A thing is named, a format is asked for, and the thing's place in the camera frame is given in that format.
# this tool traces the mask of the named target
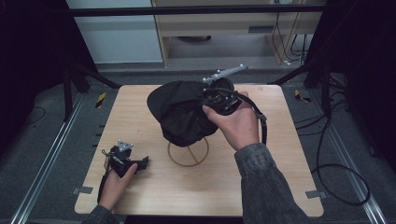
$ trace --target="hand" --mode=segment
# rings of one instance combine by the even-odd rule
[[[102,189],[102,196],[99,205],[102,205],[109,211],[112,211],[128,187],[136,169],[137,163],[133,164],[122,178],[120,178],[114,170],[111,170],[108,173],[105,186]]]
[[[228,143],[236,151],[251,144],[260,143],[259,122],[253,108],[243,102],[231,115],[222,116],[209,106],[203,110],[207,117],[223,132]]]

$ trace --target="gray sleeve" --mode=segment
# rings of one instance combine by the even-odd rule
[[[242,176],[245,224],[310,223],[265,144],[244,147],[234,156]]]
[[[97,205],[81,224],[119,224],[119,222],[110,211]]]

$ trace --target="metal bracket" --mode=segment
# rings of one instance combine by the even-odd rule
[[[123,141],[119,140],[119,150],[120,150],[120,152],[123,152],[126,149],[129,149],[129,148],[131,148],[133,146],[134,146],[134,144],[132,144],[132,143],[126,143],[126,142],[123,142]]]
[[[74,187],[72,189],[72,194],[80,194],[80,193],[91,194],[92,190],[93,188],[91,187],[84,187],[84,186],[82,186],[81,188]]]
[[[325,191],[311,190],[311,191],[306,191],[305,194],[308,199],[312,199],[312,198],[325,199],[329,197],[329,195]]]
[[[241,64],[241,65],[239,65],[239,67],[229,68],[229,69],[225,69],[225,70],[222,70],[222,71],[218,70],[218,72],[216,74],[212,75],[211,77],[204,77],[202,79],[202,81],[204,83],[209,83],[209,82],[212,82],[212,81],[216,81],[217,79],[220,79],[222,77],[227,77],[227,76],[229,76],[231,74],[234,74],[236,72],[244,70],[245,68],[247,68],[247,67],[245,67],[244,65]]]

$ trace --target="square tabletop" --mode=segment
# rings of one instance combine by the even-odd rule
[[[83,186],[91,194],[78,195],[75,210],[89,214],[105,172],[105,156],[118,140],[133,143],[131,160],[149,156],[147,170],[139,171],[114,209],[123,215],[241,217],[241,176],[230,147],[220,130],[190,148],[169,146],[160,123],[147,106],[158,85],[122,86],[108,117]],[[319,198],[283,91],[275,85],[235,85],[247,91],[267,117],[267,146],[286,177],[296,203],[309,217],[320,217]]]

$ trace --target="person's left hand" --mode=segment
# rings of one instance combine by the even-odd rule
[[[102,205],[109,211],[112,211],[128,187],[136,169],[137,163],[133,164],[122,178],[120,178],[114,170],[111,170],[108,173],[106,183],[103,187],[99,205]]]

